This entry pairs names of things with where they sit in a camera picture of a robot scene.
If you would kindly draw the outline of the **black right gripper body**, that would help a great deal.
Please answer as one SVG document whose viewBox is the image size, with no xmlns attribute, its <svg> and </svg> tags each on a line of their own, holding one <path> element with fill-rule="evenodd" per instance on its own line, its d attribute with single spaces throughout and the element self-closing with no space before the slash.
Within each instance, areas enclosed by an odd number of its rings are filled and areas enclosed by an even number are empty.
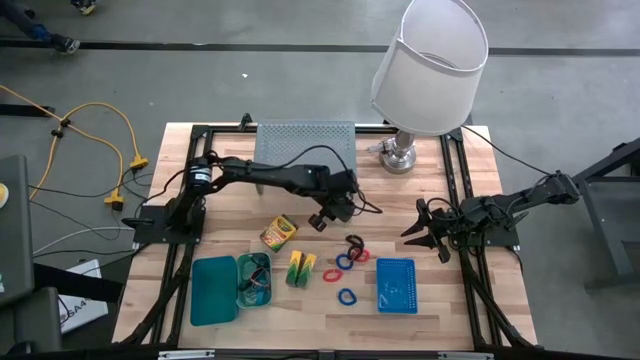
<svg viewBox="0 0 640 360">
<path fill-rule="evenodd" d="M 447 263 L 451 255 L 442 239 L 461 232 L 459 221 L 455 219 L 455 215 L 447 214 L 442 209 L 431 211 L 424 199 L 418 199 L 416 207 L 419 213 L 418 221 L 429 223 L 429 229 L 424 229 L 427 233 L 422 236 L 432 236 L 437 241 L 438 246 L 433 249 L 437 250 L 440 262 Z"/>
</svg>

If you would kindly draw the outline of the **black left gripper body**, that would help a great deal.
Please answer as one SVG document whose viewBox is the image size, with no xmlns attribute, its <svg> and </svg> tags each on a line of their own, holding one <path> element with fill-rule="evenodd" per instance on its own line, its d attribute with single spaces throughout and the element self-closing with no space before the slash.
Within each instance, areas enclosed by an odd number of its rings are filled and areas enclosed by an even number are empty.
<svg viewBox="0 0 640 360">
<path fill-rule="evenodd" d="M 308 223 L 318 232 L 326 226 L 326 219 L 336 219 L 346 223 L 354 215 L 356 205 L 353 195 L 357 192 L 357 179 L 351 169 L 331 174 L 328 168 L 319 170 L 315 175 L 317 189 L 311 192 L 311 198 L 321 206 L 317 214 L 312 214 Z"/>
</svg>

